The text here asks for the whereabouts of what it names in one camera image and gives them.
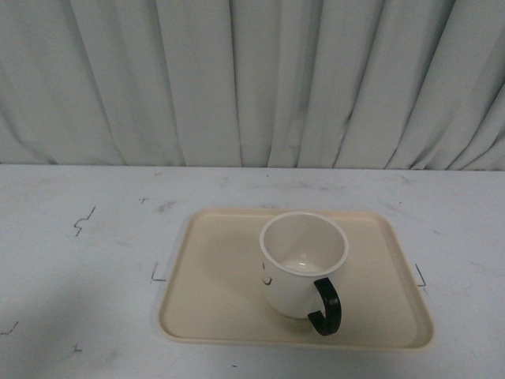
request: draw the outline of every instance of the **white mug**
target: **white mug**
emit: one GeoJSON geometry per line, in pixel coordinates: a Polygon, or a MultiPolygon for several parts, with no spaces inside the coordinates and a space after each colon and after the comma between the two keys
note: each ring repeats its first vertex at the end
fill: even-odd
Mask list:
{"type": "Polygon", "coordinates": [[[335,333],[342,307],[332,282],[349,254],[342,228],[316,213],[283,213],[264,226],[260,246],[268,303],[285,316],[308,317],[322,336],[335,333]]]}

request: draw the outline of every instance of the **table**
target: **table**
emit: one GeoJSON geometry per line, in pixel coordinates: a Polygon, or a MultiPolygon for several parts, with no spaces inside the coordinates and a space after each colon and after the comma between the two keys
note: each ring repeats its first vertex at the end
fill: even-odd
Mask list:
{"type": "Polygon", "coordinates": [[[496,378],[505,173],[0,166],[2,378],[496,378]],[[421,352],[176,343],[158,309],[203,208],[378,212],[435,324],[421,352]]]}

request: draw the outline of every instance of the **black handle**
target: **black handle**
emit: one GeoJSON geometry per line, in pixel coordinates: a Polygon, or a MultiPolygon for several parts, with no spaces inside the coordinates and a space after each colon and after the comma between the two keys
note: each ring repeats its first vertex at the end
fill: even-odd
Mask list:
{"type": "Polygon", "coordinates": [[[309,320],[320,335],[329,336],[337,332],[340,327],[340,321],[342,320],[340,299],[337,295],[337,291],[328,278],[316,280],[314,285],[323,299],[326,317],[318,310],[317,312],[309,314],[309,320]]]}

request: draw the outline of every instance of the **curtain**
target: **curtain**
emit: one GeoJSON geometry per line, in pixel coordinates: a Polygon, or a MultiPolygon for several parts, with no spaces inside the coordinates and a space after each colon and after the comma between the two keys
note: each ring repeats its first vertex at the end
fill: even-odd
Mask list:
{"type": "Polygon", "coordinates": [[[0,0],[0,161],[505,170],[500,0],[0,0]]]}

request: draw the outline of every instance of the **beige tray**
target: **beige tray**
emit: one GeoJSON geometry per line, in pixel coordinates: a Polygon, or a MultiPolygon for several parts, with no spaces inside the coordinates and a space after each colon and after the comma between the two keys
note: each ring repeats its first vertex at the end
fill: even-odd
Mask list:
{"type": "Polygon", "coordinates": [[[208,209],[192,218],[159,312],[172,340],[381,351],[430,342],[432,321],[395,233],[374,213],[316,211],[335,220],[350,243],[336,334],[322,337],[308,320],[273,310],[263,298],[259,236],[287,211],[208,209]]]}

